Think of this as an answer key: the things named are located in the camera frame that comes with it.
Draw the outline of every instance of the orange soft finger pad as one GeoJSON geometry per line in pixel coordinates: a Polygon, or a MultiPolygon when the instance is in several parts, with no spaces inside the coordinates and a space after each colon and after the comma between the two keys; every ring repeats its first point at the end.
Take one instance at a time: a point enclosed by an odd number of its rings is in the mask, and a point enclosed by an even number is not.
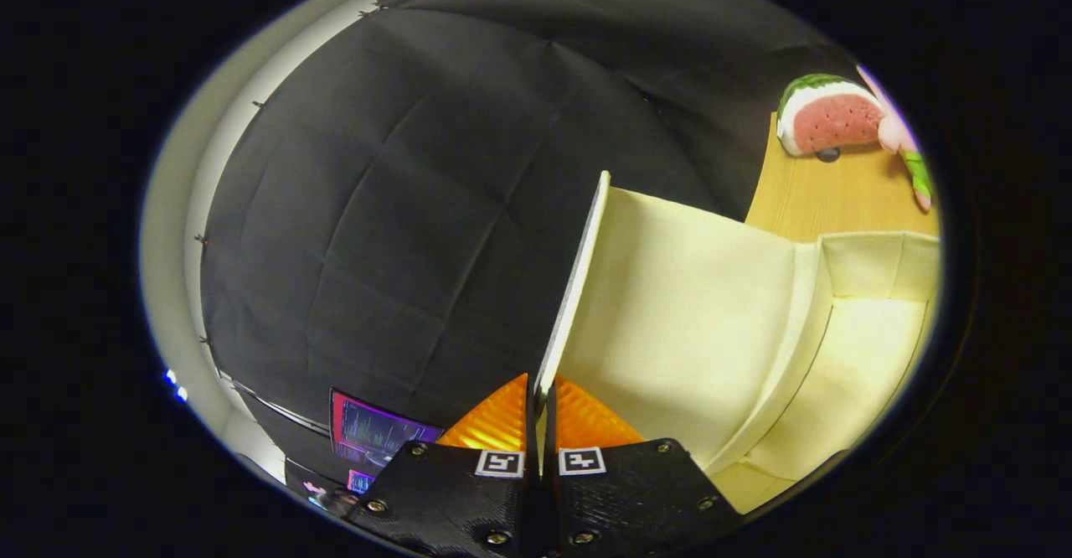
{"type": "Polygon", "coordinates": [[[577,383],[555,376],[555,451],[563,448],[613,448],[643,442],[630,425],[577,383]]]}
{"type": "Polygon", "coordinates": [[[440,437],[440,444],[492,451],[525,451],[525,393],[528,375],[521,374],[440,437]]]}

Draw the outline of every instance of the white wall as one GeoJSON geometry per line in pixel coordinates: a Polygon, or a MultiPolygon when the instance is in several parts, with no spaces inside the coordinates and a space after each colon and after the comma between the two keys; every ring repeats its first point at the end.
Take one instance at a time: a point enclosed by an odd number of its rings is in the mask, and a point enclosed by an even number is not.
{"type": "Polygon", "coordinates": [[[243,44],[194,93],[158,155],[142,211],[142,295],[165,367],[188,391],[187,405],[234,452],[284,481],[283,454],[220,379],[200,310],[200,245],[212,195],[256,107],[298,64],[359,19],[375,0],[307,0],[243,44]]]}

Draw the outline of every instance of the pink plush toy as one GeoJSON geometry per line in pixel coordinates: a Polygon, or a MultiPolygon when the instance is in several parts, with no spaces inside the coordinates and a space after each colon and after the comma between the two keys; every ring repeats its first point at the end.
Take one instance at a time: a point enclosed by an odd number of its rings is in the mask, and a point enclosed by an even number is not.
{"type": "Polygon", "coordinates": [[[857,71],[863,77],[864,81],[867,82],[875,96],[878,97],[879,103],[882,104],[882,119],[878,123],[879,144],[889,153],[900,154],[902,160],[905,161],[905,166],[908,167],[908,172],[912,176],[912,191],[915,193],[915,202],[919,203],[924,212],[930,210],[930,176],[927,174],[926,166],[923,165],[923,154],[920,153],[919,146],[915,146],[912,132],[908,131],[905,119],[900,117],[897,109],[887,99],[878,82],[861,66],[858,65],[857,71]]]}

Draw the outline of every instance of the monitor screen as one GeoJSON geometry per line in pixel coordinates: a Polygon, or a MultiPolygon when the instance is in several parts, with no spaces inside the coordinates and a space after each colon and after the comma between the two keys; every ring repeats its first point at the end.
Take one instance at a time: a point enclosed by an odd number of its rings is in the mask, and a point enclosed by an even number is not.
{"type": "Polygon", "coordinates": [[[371,482],[406,440],[434,443],[442,435],[443,428],[435,425],[396,416],[331,390],[331,444],[336,455],[355,464],[349,479],[352,491],[356,491],[354,472],[371,482]]]}
{"type": "Polygon", "coordinates": [[[372,481],[374,480],[375,477],[370,477],[364,472],[358,472],[357,470],[351,470],[349,484],[347,486],[349,487],[349,491],[356,493],[357,495],[363,495],[364,492],[367,492],[372,485],[372,481]]]}

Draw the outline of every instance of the watermelon slice plush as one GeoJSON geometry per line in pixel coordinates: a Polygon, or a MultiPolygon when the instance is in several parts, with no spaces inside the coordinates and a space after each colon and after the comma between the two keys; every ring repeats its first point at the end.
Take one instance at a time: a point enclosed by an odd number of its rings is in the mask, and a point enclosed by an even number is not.
{"type": "Polygon", "coordinates": [[[867,89],[834,74],[808,74],[786,88],[777,137],[792,156],[835,160],[845,146],[878,140],[881,104],[867,89]]]}

